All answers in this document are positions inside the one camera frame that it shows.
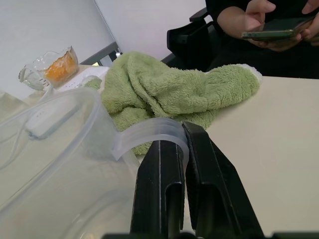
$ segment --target chair armrest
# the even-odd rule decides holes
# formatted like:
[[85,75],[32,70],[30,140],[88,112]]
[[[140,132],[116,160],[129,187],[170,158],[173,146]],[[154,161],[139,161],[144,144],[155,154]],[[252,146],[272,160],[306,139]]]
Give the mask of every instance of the chair armrest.
[[189,18],[190,22],[199,21],[208,16],[207,8],[203,8]]

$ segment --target orange food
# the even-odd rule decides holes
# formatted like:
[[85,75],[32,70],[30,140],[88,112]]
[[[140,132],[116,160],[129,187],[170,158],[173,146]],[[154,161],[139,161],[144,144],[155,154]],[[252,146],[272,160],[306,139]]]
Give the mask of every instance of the orange food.
[[61,82],[69,78],[76,70],[77,63],[68,51],[45,70],[44,77],[52,83]]

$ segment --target white wall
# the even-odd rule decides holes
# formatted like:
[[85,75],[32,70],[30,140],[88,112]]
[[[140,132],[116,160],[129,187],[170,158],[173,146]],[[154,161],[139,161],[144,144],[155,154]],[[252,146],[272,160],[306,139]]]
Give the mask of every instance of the white wall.
[[93,0],[0,0],[0,90],[23,99],[25,64],[70,45],[81,62],[112,42]]
[[171,52],[166,32],[189,23],[205,0],[95,0],[123,52],[139,51],[162,60]]

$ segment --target plastic container handle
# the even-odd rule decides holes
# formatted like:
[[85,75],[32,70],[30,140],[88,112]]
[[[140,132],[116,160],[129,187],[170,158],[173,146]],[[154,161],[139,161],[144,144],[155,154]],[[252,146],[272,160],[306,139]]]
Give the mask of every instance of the plastic container handle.
[[187,138],[181,124],[169,118],[147,119],[117,133],[112,154],[116,160],[119,160],[130,149],[156,140],[166,140],[177,144],[183,151],[183,165],[185,168],[189,157]]

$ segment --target white device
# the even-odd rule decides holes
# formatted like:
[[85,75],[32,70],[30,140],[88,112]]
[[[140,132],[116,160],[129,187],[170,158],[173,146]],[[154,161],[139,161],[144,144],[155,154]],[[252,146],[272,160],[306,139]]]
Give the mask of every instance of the white device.
[[71,98],[54,101],[33,114],[24,128],[29,132],[31,138],[45,139],[73,116],[77,110],[78,107]]

